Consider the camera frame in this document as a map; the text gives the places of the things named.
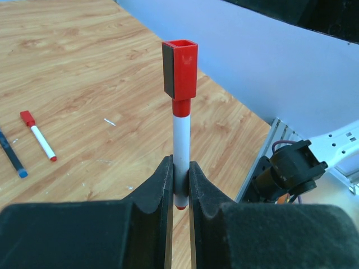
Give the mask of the red pen cap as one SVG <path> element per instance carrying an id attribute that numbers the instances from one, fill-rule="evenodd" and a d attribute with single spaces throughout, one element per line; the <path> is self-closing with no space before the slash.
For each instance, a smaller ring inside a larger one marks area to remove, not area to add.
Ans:
<path id="1" fill-rule="evenodd" d="M 172 99 L 172 113 L 190 115 L 197 91 L 198 44 L 189 40 L 162 42 L 164 92 Z"/>

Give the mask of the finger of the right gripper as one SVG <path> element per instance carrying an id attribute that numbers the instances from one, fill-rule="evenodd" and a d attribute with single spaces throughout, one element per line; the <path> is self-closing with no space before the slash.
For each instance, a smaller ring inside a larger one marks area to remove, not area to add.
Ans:
<path id="1" fill-rule="evenodd" d="M 358 44 L 357 0 L 235 0 L 229 3 L 293 26 Z"/>

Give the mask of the blue gel pen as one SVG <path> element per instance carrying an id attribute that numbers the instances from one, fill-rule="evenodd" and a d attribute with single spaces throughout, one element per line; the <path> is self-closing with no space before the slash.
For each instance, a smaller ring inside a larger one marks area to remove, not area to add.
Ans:
<path id="1" fill-rule="evenodd" d="M 9 158 L 12 166 L 16 170 L 18 176 L 22 179 L 26 178 L 28 176 L 27 171 L 23 167 L 21 161 L 15 154 L 14 150 L 12 149 L 11 145 L 9 144 L 8 140 L 6 139 L 6 136 L 1 131 L 1 147 L 3 148 L 5 154 Z"/>

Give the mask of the red marker cap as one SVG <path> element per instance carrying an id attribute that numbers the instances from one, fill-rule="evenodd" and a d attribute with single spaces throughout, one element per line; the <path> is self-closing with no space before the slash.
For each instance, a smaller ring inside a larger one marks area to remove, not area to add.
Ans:
<path id="1" fill-rule="evenodd" d="M 20 117 L 24 121 L 26 126 L 32 127 L 36 125 L 35 119 L 28 110 L 20 112 Z"/>

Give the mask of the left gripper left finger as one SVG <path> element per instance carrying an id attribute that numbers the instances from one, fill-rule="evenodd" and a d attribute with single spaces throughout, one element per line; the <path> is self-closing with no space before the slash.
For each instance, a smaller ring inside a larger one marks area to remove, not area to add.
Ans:
<path id="1" fill-rule="evenodd" d="M 170 268 L 173 157 L 121 200 L 1 211 L 2 268 Z"/>

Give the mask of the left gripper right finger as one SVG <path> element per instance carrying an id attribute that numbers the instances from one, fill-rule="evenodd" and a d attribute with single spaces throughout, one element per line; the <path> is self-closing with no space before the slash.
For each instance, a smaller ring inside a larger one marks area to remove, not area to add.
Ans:
<path id="1" fill-rule="evenodd" d="M 357 268 L 358 231 L 333 205 L 236 203 L 191 162 L 192 268 Z"/>

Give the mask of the thin white red-end pen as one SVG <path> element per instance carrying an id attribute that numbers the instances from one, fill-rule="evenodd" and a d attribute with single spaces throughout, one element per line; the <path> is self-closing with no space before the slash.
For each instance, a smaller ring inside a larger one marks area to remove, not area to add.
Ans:
<path id="1" fill-rule="evenodd" d="M 54 151 L 50 147 L 49 143 L 47 142 L 47 140 L 41 133 L 40 129 L 36 125 L 31 126 L 30 129 L 31 129 L 32 133 L 34 134 L 34 136 L 36 137 L 36 139 L 38 140 L 40 146 L 42 147 L 43 151 L 47 155 L 48 159 L 52 162 L 57 161 L 56 154 L 54 153 Z"/>

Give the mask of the white pen red end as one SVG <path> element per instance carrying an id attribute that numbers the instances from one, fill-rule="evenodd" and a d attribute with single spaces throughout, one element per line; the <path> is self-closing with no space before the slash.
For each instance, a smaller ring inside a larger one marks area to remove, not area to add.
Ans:
<path id="1" fill-rule="evenodd" d="M 173 116 L 174 205 L 183 210 L 188 205 L 191 116 Z"/>

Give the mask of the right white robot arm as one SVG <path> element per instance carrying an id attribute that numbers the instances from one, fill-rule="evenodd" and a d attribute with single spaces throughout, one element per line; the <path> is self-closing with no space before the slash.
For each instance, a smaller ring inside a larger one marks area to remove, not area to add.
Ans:
<path id="1" fill-rule="evenodd" d="M 358 44 L 358 1 L 232 1 L 232 4 L 292 26 Z M 288 202 L 316 188 L 315 181 L 345 157 L 358 153 L 358 123 L 306 140 L 275 141 L 280 120 L 266 144 L 272 156 L 260 155 L 236 197 L 237 202 Z"/>

